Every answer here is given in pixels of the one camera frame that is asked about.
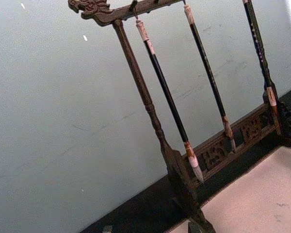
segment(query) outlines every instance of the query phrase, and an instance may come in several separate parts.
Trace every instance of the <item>carved lattice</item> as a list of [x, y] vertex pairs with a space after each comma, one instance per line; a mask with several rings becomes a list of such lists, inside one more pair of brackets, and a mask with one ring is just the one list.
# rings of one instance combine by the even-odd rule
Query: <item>carved lattice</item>
[[260, 137], [261, 129], [262, 125], [258, 117], [242, 126], [242, 135], [245, 143], [249, 142], [252, 139]]
[[226, 159], [227, 150], [221, 141], [209, 148], [207, 151], [201, 153], [201, 156], [205, 160], [207, 169], [211, 170]]

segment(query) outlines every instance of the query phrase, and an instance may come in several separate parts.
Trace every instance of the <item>floor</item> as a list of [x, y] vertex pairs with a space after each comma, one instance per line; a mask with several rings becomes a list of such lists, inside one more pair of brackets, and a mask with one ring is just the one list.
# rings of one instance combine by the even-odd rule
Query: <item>floor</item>
[[[202, 208], [217, 233], [291, 233], [291, 149], [280, 147]], [[187, 233], [185, 221], [171, 233]]]

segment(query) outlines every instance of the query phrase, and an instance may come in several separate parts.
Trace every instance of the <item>black baseboard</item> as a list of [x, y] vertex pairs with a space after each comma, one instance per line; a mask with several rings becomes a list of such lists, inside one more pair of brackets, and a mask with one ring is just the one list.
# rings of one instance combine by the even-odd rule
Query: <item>black baseboard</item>
[[[291, 109], [291, 91], [280, 99]], [[207, 201], [243, 175], [278, 145], [279, 141], [273, 133], [208, 179], [199, 188], [199, 203]], [[171, 185], [165, 176], [81, 233], [101, 233], [107, 225], [113, 226], [112, 233], [163, 233], [186, 217], [173, 203], [173, 198]]]

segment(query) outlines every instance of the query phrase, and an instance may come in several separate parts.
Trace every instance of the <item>calligraphy brush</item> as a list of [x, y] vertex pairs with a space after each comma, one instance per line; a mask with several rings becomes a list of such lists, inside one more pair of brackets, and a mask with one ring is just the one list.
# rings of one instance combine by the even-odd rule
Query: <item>calligraphy brush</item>
[[279, 123], [276, 95], [274, 94], [274, 90], [272, 88], [271, 75], [268, 69], [268, 63], [266, 61], [265, 50], [263, 47], [262, 37], [259, 31], [258, 21], [253, 9], [252, 1], [251, 0], [242, 1], [249, 21], [253, 43], [256, 47], [257, 55], [259, 57], [260, 67], [262, 69], [262, 74], [265, 82], [264, 85], [266, 86], [268, 100], [272, 108], [272, 116], [276, 127], [276, 132], [278, 135], [281, 135], [281, 126]]
[[219, 93], [217, 84], [215, 82], [215, 79], [214, 79], [214, 76], [213, 76], [213, 73], [212, 73], [208, 58], [206, 56], [206, 52], [205, 52], [204, 46], [202, 44], [202, 41], [200, 39], [197, 27], [195, 25], [195, 21], [194, 21], [194, 17], [193, 17], [193, 14], [192, 14], [192, 10], [191, 10], [190, 6], [186, 4], [185, 0], [183, 0], [183, 2], [184, 2], [185, 15], [188, 18], [188, 21], [189, 21], [189, 24], [190, 24], [190, 27], [191, 27], [191, 30], [192, 30], [196, 45], [198, 47], [198, 50], [199, 50], [201, 59], [203, 61], [203, 64], [204, 64], [204, 67], [205, 67], [205, 70], [206, 70], [206, 73], [207, 73], [207, 76], [208, 76], [208, 79], [209, 79], [209, 82], [210, 82], [210, 85], [211, 85], [211, 88], [212, 88], [212, 91], [213, 91], [213, 94], [214, 94], [214, 97], [215, 97], [215, 100], [216, 100], [218, 108], [219, 108], [219, 112], [220, 112], [221, 119], [222, 119], [222, 122], [223, 122], [225, 134], [230, 140], [230, 143], [231, 143], [231, 146], [232, 146], [232, 151], [234, 153], [236, 153], [236, 144], [235, 144], [235, 140], [234, 140], [234, 134], [233, 134], [232, 128], [230, 126], [230, 123], [228, 121], [228, 118], [226, 116], [226, 113], [225, 113], [225, 110], [224, 110], [224, 106], [222, 104], [222, 100], [221, 100], [221, 97], [220, 97], [220, 93]]
[[147, 52], [149, 54], [150, 60], [151, 60], [152, 65], [155, 69], [155, 72], [156, 72], [157, 77], [160, 81], [160, 84], [162, 86], [165, 97], [167, 99], [168, 105], [169, 105], [170, 110], [171, 110], [173, 117], [175, 119], [176, 125], [178, 127], [179, 133], [180, 133], [182, 141], [184, 143], [184, 147], [185, 147], [186, 153], [188, 155], [188, 159], [189, 159], [190, 165], [192, 167], [192, 170], [193, 170], [195, 176], [199, 179], [199, 181], [201, 181], [203, 183], [204, 177], [203, 177], [203, 173], [199, 167], [197, 156], [195, 155], [195, 152], [191, 146], [191, 143], [189, 142], [188, 136], [184, 130], [184, 126], [181, 122], [176, 105], [175, 105], [174, 100], [173, 100], [171, 93], [169, 91], [169, 88], [168, 88], [167, 82], [165, 80], [165, 77], [163, 75], [162, 69], [160, 67], [159, 61], [155, 55], [154, 48], [153, 48], [153, 46], [150, 42], [150, 39], [146, 33], [144, 23], [140, 19], [138, 19], [137, 15], [135, 15], [135, 16], [137, 18], [136, 26], [140, 32], [141, 38], [145, 44], [145, 47], [146, 47]]

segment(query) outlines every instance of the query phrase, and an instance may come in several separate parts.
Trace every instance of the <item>gray wall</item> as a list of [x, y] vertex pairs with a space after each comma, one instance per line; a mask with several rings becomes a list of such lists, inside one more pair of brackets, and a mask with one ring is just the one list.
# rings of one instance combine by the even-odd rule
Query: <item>gray wall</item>
[[[130, 3], [113, 0], [113, 6]], [[189, 1], [231, 121], [262, 103], [242, 1]], [[76, 233], [166, 174], [113, 28], [65, 0], [0, 1], [0, 233]], [[284, 1], [255, 1], [279, 95], [291, 89]], [[222, 123], [182, 3], [142, 19], [193, 145]], [[184, 153], [134, 19], [125, 22], [170, 145]]]

